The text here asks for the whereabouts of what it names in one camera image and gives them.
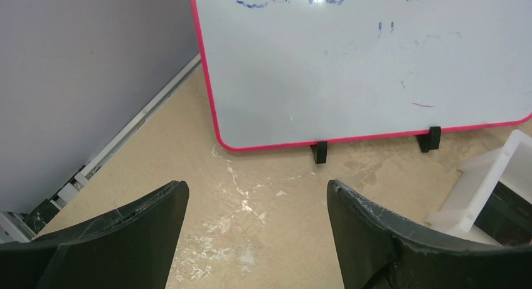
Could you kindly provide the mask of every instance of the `white plastic bin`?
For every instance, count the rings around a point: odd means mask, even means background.
[[[514,130],[503,147],[469,159],[439,212],[428,215],[430,228],[452,236],[499,244],[473,225],[500,181],[532,204],[532,138]]]

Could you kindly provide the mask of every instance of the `tan surface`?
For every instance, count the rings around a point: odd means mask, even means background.
[[[532,134],[532,123],[520,127]],[[503,145],[511,128],[445,134],[421,154],[414,137],[310,148],[225,152],[201,69],[91,179],[44,232],[90,219],[170,180],[191,189],[168,288],[342,288],[326,208],[340,179],[414,221],[437,211],[467,159]]]

